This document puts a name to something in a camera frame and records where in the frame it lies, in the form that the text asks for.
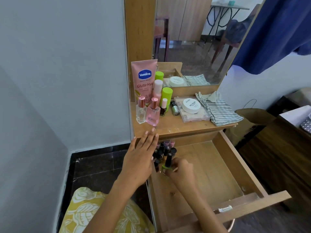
black and white patterned object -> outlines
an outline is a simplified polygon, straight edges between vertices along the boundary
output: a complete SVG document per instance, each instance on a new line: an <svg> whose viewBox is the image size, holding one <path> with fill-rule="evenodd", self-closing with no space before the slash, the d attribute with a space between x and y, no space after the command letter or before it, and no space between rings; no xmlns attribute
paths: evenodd
<svg viewBox="0 0 311 233"><path fill-rule="evenodd" d="M300 124L300 126L303 130L311 134L311 114L309 114L307 119L302 124Z"/></svg>

striped cloth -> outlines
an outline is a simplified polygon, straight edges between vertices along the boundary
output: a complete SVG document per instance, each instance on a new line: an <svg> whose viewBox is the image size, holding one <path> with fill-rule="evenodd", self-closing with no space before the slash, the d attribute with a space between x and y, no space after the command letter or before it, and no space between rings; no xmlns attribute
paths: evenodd
<svg viewBox="0 0 311 233"><path fill-rule="evenodd" d="M183 76L188 86L207 86L211 85L204 78L204 74L198 76Z"/></svg>
<svg viewBox="0 0 311 233"><path fill-rule="evenodd" d="M230 123L236 123L243 120L243 117L234 113L231 106L221 98L221 94L218 91L212 94L202 95L195 94L200 103L208 110L211 121L216 126L223 126Z"/></svg>

yellow floral fabric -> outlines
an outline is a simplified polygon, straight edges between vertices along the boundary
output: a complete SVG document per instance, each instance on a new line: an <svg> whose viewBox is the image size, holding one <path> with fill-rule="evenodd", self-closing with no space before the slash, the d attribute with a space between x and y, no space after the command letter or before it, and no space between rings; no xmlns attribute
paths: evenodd
<svg viewBox="0 0 311 233"><path fill-rule="evenodd" d="M82 233L106 198L106 194L80 187L75 191L66 211L60 233ZM114 233L154 233L155 229L146 214L129 200L117 223Z"/></svg>

blue curtain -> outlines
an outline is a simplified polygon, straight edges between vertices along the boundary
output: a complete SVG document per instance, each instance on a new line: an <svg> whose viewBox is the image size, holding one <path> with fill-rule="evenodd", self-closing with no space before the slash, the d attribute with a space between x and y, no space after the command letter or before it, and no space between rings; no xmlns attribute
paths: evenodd
<svg viewBox="0 0 311 233"><path fill-rule="evenodd" d="M260 74L293 51L311 54L311 0L266 0L232 64Z"/></svg>

white wall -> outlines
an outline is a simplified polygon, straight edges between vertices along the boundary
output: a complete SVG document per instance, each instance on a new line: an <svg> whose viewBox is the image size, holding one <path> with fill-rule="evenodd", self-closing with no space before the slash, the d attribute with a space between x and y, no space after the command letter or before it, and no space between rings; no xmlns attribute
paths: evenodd
<svg viewBox="0 0 311 233"><path fill-rule="evenodd" d="M311 55L292 53L258 75L232 66L218 91L233 110L243 108L251 99L257 99L254 108L267 109L283 95L303 87L311 87Z"/></svg>
<svg viewBox="0 0 311 233"><path fill-rule="evenodd" d="M123 1L1 1L1 66L69 150L130 142Z"/></svg>
<svg viewBox="0 0 311 233"><path fill-rule="evenodd" d="M52 232L68 150L0 66L0 228Z"/></svg>
<svg viewBox="0 0 311 233"><path fill-rule="evenodd" d="M220 1L220 3L226 3L227 4L230 0L213 0L212 2L217 2L217 1ZM246 19L248 17L248 15L251 13L251 11L254 9L256 4L261 4L262 1L263 0L235 0L235 5L247 7L250 10L239 10L239 12L235 15L235 17L233 19L236 19L237 21L242 21L242 20ZM216 11L216 16L217 16L218 15L218 11L219 11L219 7L216 7L215 11ZM232 9L232 15L234 15L234 13L236 11L237 11L237 9ZM219 21L219 17L216 20L216 24L213 27L211 35L215 35L216 34L216 28L217 28L217 24L218 24L218 21ZM220 25L224 26L225 24L228 23L229 19L230 19L230 10L228 10L226 15L221 19ZM214 23L214 10L212 10L211 13L209 14L208 20L209 20L209 22L211 24ZM206 20L205 25L204 25L204 29L202 31L202 34L203 35L208 35L208 33L210 32L211 28L212 27L208 24L208 22ZM219 31L221 29L226 29L226 27L223 27L223 28L219 27L217 31Z"/></svg>

